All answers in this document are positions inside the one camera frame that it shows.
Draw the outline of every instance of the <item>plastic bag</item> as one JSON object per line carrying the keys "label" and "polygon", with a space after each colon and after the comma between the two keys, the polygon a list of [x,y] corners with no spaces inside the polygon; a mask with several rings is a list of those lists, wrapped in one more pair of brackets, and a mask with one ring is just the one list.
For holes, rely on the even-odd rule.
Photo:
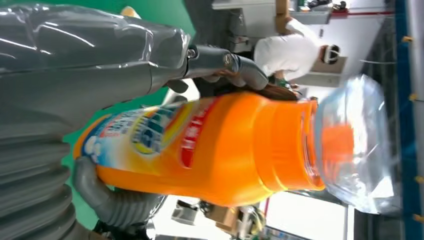
{"label": "plastic bag", "polygon": [[385,101],[371,78],[354,77],[319,105],[317,168],[326,189],[361,212],[392,210],[394,187]]}
{"label": "plastic bag", "polygon": [[0,73],[146,62],[178,69],[189,41],[176,27],[81,6],[0,8]]}

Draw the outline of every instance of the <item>wall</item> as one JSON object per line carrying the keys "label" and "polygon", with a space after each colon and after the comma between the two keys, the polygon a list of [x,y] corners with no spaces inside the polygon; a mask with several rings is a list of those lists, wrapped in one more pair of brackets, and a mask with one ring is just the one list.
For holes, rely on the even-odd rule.
{"label": "wall", "polygon": [[[382,12],[386,0],[345,0],[352,13]],[[309,25],[317,35],[323,29],[322,40],[340,47],[341,55],[347,57],[342,78],[357,74],[363,67],[363,60],[373,46],[380,28],[387,16],[365,15],[348,18],[331,18],[327,25]]]}
{"label": "wall", "polygon": [[310,240],[344,240],[353,230],[346,229],[346,212],[341,205],[279,192],[269,198],[266,225]]}

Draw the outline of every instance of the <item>metal bolt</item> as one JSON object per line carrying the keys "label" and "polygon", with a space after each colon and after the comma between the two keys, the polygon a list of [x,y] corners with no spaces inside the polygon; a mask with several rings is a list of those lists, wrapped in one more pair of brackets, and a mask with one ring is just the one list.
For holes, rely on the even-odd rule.
{"label": "metal bolt", "polygon": [[224,55],[224,64],[230,65],[232,63],[233,63],[233,57],[231,56],[231,54],[225,54]]}
{"label": "metal bolt", "polygon": [[194,49],[187,50],[187,58],[192,59],[196,57],[196,51]]}

